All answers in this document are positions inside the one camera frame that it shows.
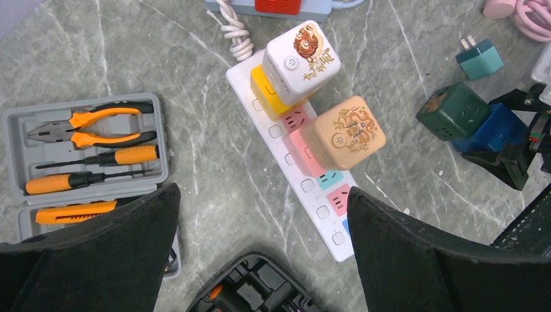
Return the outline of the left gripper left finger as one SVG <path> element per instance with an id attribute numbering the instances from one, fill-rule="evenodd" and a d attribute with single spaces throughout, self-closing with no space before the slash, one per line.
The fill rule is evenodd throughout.
<path id="1" fill-rule="evenodd" d="M 178 225 L 170 183 L 71 227 L 1 245 L 2 311 L 153 311 Z"/>

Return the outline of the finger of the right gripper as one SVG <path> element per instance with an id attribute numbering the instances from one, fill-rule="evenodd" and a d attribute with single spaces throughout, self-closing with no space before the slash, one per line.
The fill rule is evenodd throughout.
<path id="1" fill-rule="evenodd" d="M 512 111 L 545 112 L 550 113 L 550 104 L 541 101 L 539 96 L 543 93 L 545 85 L 535 84 L 527 92 L 514 89 L 489 102 L 489 105 L 504 104 Z"/>
<path id="2" fill-rule="evenodd" d="M 525 144 L 516 146 L 506 143 L 501 151 L 470 151 L 461 154 L 462 158 L 484 168 L 501 182 L 514 190 L 523 190 L 529 178 L 528 169 L 536 152 Z"/>

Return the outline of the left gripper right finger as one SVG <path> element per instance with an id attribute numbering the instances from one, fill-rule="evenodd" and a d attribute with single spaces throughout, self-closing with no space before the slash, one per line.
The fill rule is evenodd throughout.
<path id="1" fill-rule="evenodd" d="M 550 310 L 550 256 L 455 236 L 357 187 L 348 220 L 369 311 Z"/>

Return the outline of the blue cube adapter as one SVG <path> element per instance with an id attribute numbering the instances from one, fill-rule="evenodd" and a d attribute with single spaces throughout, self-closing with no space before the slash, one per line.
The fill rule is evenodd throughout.
<path id="1" fill-rule="evenodd" d="M 505 143 L 520 144 L 528 126 L 503 103 L 490 106 L 491 114 L 469 138 L 453 140 L 461 153 L 470 151 L 501 151 Z"/>

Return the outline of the teal plug adapter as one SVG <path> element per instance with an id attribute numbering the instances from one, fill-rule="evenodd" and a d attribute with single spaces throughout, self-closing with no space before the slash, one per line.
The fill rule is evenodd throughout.
<path id="1" fill-rule="evenodd" d="M 489 39 L 477 43 L 472 36 L 467 36 L 460 42 L 464 50 L 455 59 L 469 80 L 481 79 L 503 67 L 503 60 Z"/>

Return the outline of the green cube adapter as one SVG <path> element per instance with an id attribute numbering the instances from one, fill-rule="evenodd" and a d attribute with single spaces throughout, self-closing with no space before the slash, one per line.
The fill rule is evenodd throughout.
<path id="1" fill-rule="evenodd" d="M 490 116 L 490 105 L 465 83 L 438 89 L 416 119 L 442 141 L 471 137 Z"/>

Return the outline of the white power strip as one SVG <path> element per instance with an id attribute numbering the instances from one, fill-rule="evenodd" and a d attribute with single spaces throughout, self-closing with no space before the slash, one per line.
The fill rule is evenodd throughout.
<path id="1" fill-rule="evenodd" d="M 357 183 L 349 171 L 328 172 L 325 177 L 302 174 L 298 166 L 299 157 L 293 156 L 284 143 L 289 135 L 285 122 L 269 119 L 250 86 L 251 71 L 261 64 L 263 55 L 264 51 L 260 50 L 228 69 L 227 80 L 333 258 L 342 262 L 354 254 L 348 229 L 346 197 Z"/>

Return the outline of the grey tool tray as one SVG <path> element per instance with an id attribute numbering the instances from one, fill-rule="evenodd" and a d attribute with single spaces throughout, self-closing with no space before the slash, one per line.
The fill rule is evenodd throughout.
<path id="1" fill-rule="evenodd" d="M 169 174 L 159 98 L 127 94 L 8 109 L 2 117 L 21 239 L 66 228 L 157 190 Z"/>

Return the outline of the pink cube socket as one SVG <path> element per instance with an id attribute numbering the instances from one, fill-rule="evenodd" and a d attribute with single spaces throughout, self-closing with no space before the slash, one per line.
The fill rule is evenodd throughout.
<path id="1" fill-rule="evenodd" d="M 322 168 L 302 136 L 302 127 L 294 130 L 283 141 L 301 173 L 309 177 L 321 177 L 327 170 Z"/>

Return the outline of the black tool case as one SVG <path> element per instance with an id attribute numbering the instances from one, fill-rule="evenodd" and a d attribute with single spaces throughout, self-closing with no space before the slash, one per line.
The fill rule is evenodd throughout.
<path id="1" fill-rule="evenodd" d="M 260 252 L 236 258 L 196 295 L 187 311 L 316 311 L 305 287 Z"/>

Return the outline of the tan cube socket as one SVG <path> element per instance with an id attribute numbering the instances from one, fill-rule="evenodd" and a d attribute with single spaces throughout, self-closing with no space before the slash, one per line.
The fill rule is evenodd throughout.
<path id="1" fill-rule="evenodd" d="M 386 144 L 386 135 L 366 101 L 352 96 L 306 124 L 301 135 L 319 165 L 346 171 Z"/>

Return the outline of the yellow cube socket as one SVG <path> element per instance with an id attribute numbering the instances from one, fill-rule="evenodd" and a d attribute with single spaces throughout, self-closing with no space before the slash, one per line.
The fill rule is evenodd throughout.
<path id="1" fill-rule="evenodd" d="M 272 88 L 267 76 L 264 74 L 262 66 L 258 65 L 251 70 L 251 89 L 259 100 L 262 108 L 265 113 L 272 121 L 277 121 L 282 117 L 282 115 L 288 113 L 291 109 L 299 107 L 308 101 L 308 98 L 305 98 L 295 105 L 286 105 L 284 104 L 276 91 Z"/>

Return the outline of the white cube socket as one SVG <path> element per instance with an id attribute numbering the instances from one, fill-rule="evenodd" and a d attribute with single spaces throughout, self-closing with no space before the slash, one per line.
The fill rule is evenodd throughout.
<path id="1" fill-rule="evenodd" d="M 293 106 L 334 78 L 341 61 L 321 26 L 307 20 L 270 40 L 261 66 L 281 102 Z"/>

